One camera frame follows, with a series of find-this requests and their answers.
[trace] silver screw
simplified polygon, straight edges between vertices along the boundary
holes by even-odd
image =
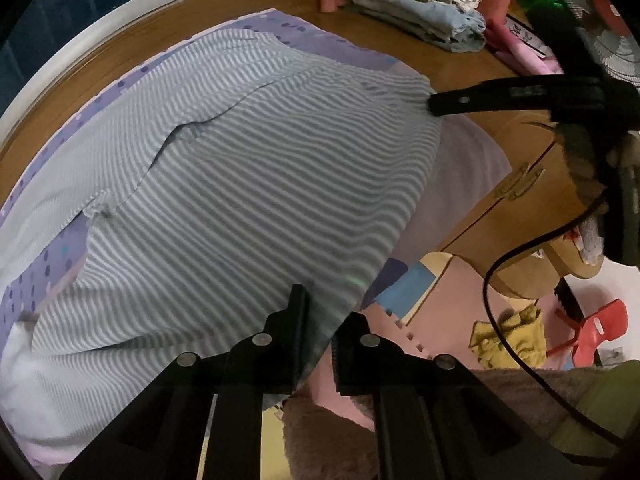
[[[449,354],[440,354],[435,359],[436,366],[443,370],[453,370],[456,367],[456,358]]]
[[[271,344],[272,340],[271,336],[265,332],[260,332],[259,334],[254,335],[254,338],[251,339],[256,346],[268,346]]]
[[[365,334],[360,338],[360,344],[367,348],[375,348],[380,344],[380,338],[375,334]]]
[[[193,366],[197,360],[198,360],[198,356],[196,354],[192,352],[185,352],[183,354],[178,355],[176,362],[178,363],[178,366],[187,368],[189,366]]]

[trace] purple polka dot fabric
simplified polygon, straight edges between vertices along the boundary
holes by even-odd
[[[386,54],[356,47],[340,36],[325,32],[305,20],[289,16],[279,10],[270,10],[242,18],[219,27],[218,30],[225,28],[246,28],[256,32],[271,32],[276,34],[278,40],[291,48],[370,70],[384,72],[398,62],[397,59]],[[20,198],[21,193],[35,174],[69,137],[75,134],[95,114],[113,103],[143,76],[191,41],[193,41],[191,37],[185,38],[168,49],[167,52],[148,60],[123,78],[113,82],[60,128],[27,166],[9,199],[0,209],[0,228],[13,204]],[[34,312],[40,306],[44,306],[50,297],[50,291],[53,291],[51,294],[55,292],[56,284],[65,276],[68,278],[69,273],[78,271],[76,266],[80,264],[79,262],[86,253],[87,233],[88,219],[80,214],[42,251],[29,268],[7,287],[0,302],[0,314],[2,315],[0,352],[4,349],[8,333],[21,311]]]

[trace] red chair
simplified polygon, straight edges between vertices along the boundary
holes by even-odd
[[[565,348],[574,347],[572,359],[575,367],[593,365],[593,354],[604,341],[613,341],[626,333],[628,317],[626,306],[622,300],[613,300],[603,306],[595,314],[591,314],[582,322],[574,321],[558,308],[556,316],[575,330],[574,338],[552,348],[546,353],[549,357]]]

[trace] yellow patterned cloth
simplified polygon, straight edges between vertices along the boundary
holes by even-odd
[[[531,367],[542,366],[546,360],[545,330],[540,313],[540,309],[532,304],[499,323],[500,331],[509,345]],[[469,349],[478,356],[478,362],[487,370],[518,368],[488,322],[476,321]]]

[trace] cabinet handle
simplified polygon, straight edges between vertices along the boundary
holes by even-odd
[[[516,187],[516,184],[519,183],[522,177],[527,174],[527,171],[529,171],[529,168],[530,168],[530,164],[528,162],[525,162],[510,181],[508,181],[500,189],[495,190],[495,197],[502,198],[503,196],[507,195],[508,192],[510,192],[514,187]]]
[[[523,196],[527,191],[529,191],[529,189],[533,187],[533,185],[540,179],[540,177],[542,176],[543,173],[545,173],[545,171],[546,171],[545,168],[539,168],[538,170],[534,171],[529,181],[524,183],[523,187],[514,190],[508,196],[508,199],[516,200],[517,198],[520,198],[521,196]]]

